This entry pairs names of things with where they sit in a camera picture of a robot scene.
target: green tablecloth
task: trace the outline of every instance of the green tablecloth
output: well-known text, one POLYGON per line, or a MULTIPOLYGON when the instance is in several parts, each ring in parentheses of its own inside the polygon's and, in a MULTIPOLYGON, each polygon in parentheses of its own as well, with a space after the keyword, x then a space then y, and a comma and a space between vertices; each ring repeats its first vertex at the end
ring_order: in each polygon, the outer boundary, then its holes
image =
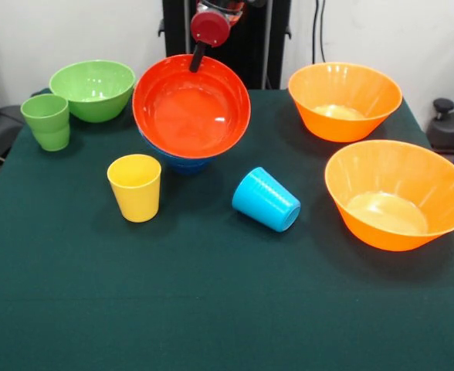
MULTIPOLYGON (((324 186, 341 145, 303 127, 286 91, 252 91, 246 136, 202 174, 162 176, 149 223, 122 219, 117 157, 148 149, 129 107, 27 128, 0 175, 0 370, 454 370, 454 233, 393 254, 345 228, 324 186), (263 166, 302 202, 274 233, 230 207, 263 166)), ((406 104, 370 138, 426 145, 406 104)))

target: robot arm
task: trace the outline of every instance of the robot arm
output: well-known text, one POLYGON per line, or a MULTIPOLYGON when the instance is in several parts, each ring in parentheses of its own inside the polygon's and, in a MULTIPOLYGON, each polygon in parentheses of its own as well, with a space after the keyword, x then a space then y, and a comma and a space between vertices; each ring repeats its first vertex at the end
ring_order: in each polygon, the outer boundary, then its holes
POLYGON ((198 0, 196 14, 191 20, 191 34, 196 41, 189 67, 191 72, 198 71, 207 46, 215 48, 227 41, 245 4, 262 7, 266 0, 198 0))

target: orange bowl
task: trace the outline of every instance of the orange bowl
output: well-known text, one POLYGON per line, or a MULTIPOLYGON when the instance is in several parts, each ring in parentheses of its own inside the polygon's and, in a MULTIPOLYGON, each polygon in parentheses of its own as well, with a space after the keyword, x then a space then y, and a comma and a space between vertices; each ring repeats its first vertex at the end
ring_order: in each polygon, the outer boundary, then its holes
POLYGON ((291 76, 289 92, 308 130, 328 141, 367 137, 402 103, 390 77, 350 63, 304 67, 291 76))
POLYGON ((363 141, 336 152, 325 182, 349 230, 389 251, 454 230, 454 164, 400 141, 363 141))

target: red bowl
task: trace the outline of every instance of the red bowl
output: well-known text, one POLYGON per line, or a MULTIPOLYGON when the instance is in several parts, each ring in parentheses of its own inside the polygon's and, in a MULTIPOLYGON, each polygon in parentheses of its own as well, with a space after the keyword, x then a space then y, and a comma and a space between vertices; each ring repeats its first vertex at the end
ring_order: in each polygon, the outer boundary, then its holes
POLYGON ((155 147, 181 158, 210 158, 244 135, 251 115, 248 90, 218 60, 204 57, 197 73, 191 54, 168 57, 138 81, 134 119, 155 147))

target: cup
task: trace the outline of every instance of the cup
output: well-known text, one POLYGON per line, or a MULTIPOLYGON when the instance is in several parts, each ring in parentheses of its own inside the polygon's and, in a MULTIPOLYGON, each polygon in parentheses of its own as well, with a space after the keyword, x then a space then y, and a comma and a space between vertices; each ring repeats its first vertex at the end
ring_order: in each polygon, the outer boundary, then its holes
POLYGON ((161 166, 147 155, 118 158, 107 170, 122 216, 134 223, 146 222, 158 212, 161 166))
POLYGON ((283 232, 296 221, 301 203, 264 168, 255 168, 237 187, 232 207, 276 232, 283 232))
POLYGON ((59 151, 69 144, 69 105, 65 98, 37 95, 23 103, 21 113, 46 151, 59 151))

